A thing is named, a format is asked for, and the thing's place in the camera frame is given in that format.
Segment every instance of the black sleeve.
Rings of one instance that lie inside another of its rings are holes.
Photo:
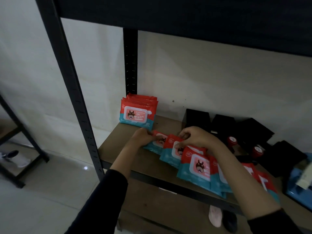
[[[123,174],[108,170],[65,233],[114,233],[127,188]]]
[[[253,234],[302,233],[283,209],[248,221]]]

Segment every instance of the wall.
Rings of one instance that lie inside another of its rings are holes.
[[[125,93],[122,29],[62,23],[99,146]],[[312,58],[138,34],[138,92],[159,97],[159,115],[254,117],[276,133],[273,142],[312,152],[311,68]],[[91,162],[35,0],[0,1],[0,92],[43,149]]]
[[[99,146],[125,95],[122,29],[62,23]],[[43,149],[92,163],[35,0],[0,1],[0,92]]]

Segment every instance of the cartoon donkey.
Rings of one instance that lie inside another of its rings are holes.
[[[165,143],[165,141],[166,141],[166,138],[161,138],[160,140],[158,140],[158,142],[159,142],[161,145],[163,145],[163,144]]]
[[[177,153],[179,155],[182,155],[183,154],[183,150],[184,150],[184,148],[178,148]]]
[[[198,160],[198,163],[196,164],[196,169],[197,169],[198,172],[203,173],[204,169],[205,169],[204,162],[200,162]]]
[[[133,118],[135,117],[135,111],[131,112],[131,111],[129,110],[128,117],[129,117],[130,119],[133,119]]]

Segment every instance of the person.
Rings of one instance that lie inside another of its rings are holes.
[[[205,147],[214,154],[253,233],[301,233],[281,206],[218,138],[199,127],[185,128],[179,136],[185,140],[178,143],[176,149],[193,145]],[[135,155],[141,146],[158,139],[159,136],[152,136],[144,128],[133,134],[66,234],[114,233]]]

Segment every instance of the stack of wipes packages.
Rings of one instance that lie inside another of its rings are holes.
[[[157,104],[156,97],[129,93],[121,100],[119,121],[152,130]]]
[[[152,141],[150,143],[148,143],[147,145],[145,145],[143,148],[147,149],[151,152],[154,152],[158,155],[161,155],[162,151],[163,151],[163,146],[166,143],[166,139],[168,136],[166,136],[163,133],[160,133],[156,130],[153,131],[153,136],[158,136],[161,135],[163,138],[160,140],[156,140],[156,141]]]
[[[223,172],[215,157],[210,156],[210,184],[211,190],[232,193],[232,190],[225,179]],[[277,201],[279,197],[269,176],[255,169],[252,163],[242,163],[244,168],[263,186],[263,188]]]
[[[163,146],[163,151],[160,155],[160,160],[179,169],[181,163],[181,156],[183,154],[184,148],[175,149],[174,146],[181,141],[183,141],[182,138],[170,134]],[[204,155],[206,153],[205,148],[194,148],[191,146],[188,147],[193,149],[195,152],[200,153],[201,155]]]
[[[220,189],[216,187],[211,189],[209,157],[189,147],[184,148],[177,177],[226,198],[225,193]]]

